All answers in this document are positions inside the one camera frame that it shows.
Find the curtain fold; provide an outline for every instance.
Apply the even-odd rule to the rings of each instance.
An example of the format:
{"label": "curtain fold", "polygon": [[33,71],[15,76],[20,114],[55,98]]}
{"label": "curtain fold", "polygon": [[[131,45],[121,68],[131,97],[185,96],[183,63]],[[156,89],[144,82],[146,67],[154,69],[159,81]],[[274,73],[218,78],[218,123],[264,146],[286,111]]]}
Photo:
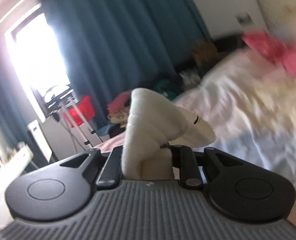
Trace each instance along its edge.
{"label": "curtain fold", "polygon": [[41,0],[77,95],[91,96],[95,122],[107,104],[190,57],[209,34],[192,0]]}
{"label": "curtain fold", "polygon": [[[4,54],[0,51],[0,130],[6,140],[7,146],[15,148],[18,142],[25,142],[34,153],[33,162],[39,167],[48,165],[46,158],[34,140],[28,135],[27,125],[24,120],[20,105],[16,101],[12,82],[4,66]],[[26,172],[35,170],[31,164]]]}

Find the gray panel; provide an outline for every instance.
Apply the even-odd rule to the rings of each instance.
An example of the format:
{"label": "gray panel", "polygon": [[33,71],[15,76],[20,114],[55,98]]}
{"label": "gray panel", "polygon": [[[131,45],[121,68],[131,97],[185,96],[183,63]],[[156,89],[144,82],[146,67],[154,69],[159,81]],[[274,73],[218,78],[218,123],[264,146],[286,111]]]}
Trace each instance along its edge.
{"label": "gray panel", "polygon": [[201,192],[175,180],[123,180],[116,189],[98,191],[86,208],[66,220],[15,220],[0,235],[9,240],[296,240],[296,228],[286,220],[266,225],[231,221],[213,210]]}

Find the bed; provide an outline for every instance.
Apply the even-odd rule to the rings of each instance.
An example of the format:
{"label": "bed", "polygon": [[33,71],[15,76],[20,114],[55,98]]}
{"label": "bed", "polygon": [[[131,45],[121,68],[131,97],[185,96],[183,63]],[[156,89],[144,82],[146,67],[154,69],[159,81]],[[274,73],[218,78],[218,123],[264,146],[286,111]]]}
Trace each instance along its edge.
{"label": "bed", "polygon": [[[296,79],[284,68],[238,50],[175,103],[211,124],[216,141],[210,146],[281,174],[296,188]],[[124,135],[97,148],[110,152]],[[290,220],[296,225],[296,205]]]}

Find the curtain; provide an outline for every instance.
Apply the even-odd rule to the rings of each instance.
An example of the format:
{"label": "curtain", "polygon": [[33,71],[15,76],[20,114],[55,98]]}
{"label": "curtain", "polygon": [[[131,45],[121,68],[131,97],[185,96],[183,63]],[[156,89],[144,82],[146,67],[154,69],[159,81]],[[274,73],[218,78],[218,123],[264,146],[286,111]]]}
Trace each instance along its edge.
{"label": "curtain", "polygon": [[91,96],[98,128],[120,92],[190,57],[209,34],[192,0],[41,0],[73,89]]}
{"label": "curtain", "polygon": [[[27,122],[22,116],[20,105],[13,93],[12,82],[9,80],[6,67],[4,67],[6,60],[0,50],[0,130],[7,146],[15,148],[18,142],[25,142],[34,153],[32,161],[39,168],[44,167],[48,162],[36,142],[28,135]],[[33,170],[35,167],[31,164],[26,168],[26,172]]]}

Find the wall outlet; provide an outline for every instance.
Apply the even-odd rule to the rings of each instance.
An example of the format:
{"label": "wall outlet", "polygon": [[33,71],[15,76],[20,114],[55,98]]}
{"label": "wall outlet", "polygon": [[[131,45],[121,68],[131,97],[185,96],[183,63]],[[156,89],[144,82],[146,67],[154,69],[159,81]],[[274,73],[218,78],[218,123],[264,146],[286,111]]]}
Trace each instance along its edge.
{"label": "wall outlet", "polygon": [[249,16],[249,14],[247,12],[241,12],[241,13],[237,14],[236,18],[237,18],[238,22],[240,23],[240,25],[243,27],[254,24],[253,20],[251,19],[251,17]]}

